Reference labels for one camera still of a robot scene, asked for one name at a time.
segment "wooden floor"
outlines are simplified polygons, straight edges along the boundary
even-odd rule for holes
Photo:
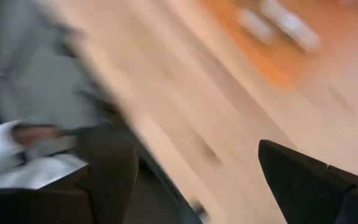
[[[306,58],[230,28],[238,2],[222,16],[208,1],[59,0],[54,12],[79,30],[72,42],[95,77],[208,223],[285,223],[259,140],[358,174],[358,10],[341,8],[349,27],[324,11],[338,33],[311,21],[327,39]]]

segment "hand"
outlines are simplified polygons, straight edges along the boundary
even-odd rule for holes
[[[62,132],[54,125],[19,124],[12,128],[12,137],[16,143],[31,147],[41,140],[60,138]]]

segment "white object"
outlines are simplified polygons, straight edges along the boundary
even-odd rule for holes
[[[269,44],[274,38],[274,32],[258,15],[244,9],[240,14],[240,25],[246,28],[254,37],[264,44]]]
[[[287,35],[289,35],[304,51],[313,53],[319,49],[320,38],[306,23],[294,13],[285,9],[276,0],[262,1],[263,15],[272,20]]]
[[[11,136],[15,124],[17,121],[0,125],[0,188],[39,189],[86,165],[74,156],[60,154],[15,166],[14,155],[22,150]]]

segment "person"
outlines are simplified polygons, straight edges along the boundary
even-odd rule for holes
[[[17,157],[34,144],[59,138],[53,125],[28,125],[19,121],[0,124],[0,188],[39,189],[87,165],[71,154],[57,154],[17,165]]]

